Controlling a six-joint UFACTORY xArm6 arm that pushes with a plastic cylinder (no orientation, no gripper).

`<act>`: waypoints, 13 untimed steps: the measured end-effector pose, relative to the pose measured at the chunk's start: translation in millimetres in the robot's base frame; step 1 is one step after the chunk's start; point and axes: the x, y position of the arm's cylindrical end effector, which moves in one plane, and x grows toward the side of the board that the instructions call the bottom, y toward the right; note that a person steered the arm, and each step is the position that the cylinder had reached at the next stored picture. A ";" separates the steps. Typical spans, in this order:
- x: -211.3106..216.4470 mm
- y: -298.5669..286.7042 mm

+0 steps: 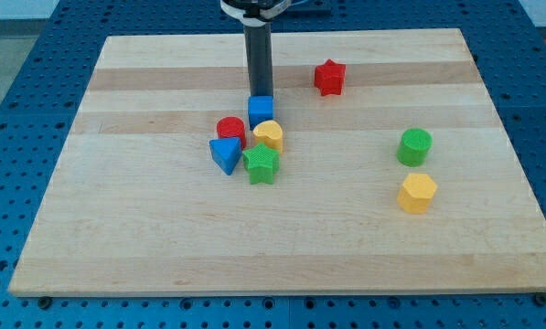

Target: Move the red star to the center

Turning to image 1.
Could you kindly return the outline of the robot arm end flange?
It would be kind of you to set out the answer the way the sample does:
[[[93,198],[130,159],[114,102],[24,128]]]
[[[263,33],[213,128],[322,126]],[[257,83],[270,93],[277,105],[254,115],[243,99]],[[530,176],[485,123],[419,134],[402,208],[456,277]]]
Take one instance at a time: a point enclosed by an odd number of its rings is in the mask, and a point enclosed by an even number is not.
[[[291,0],[220,0],[221,10],[246,27],[262,27],[286,11]]]

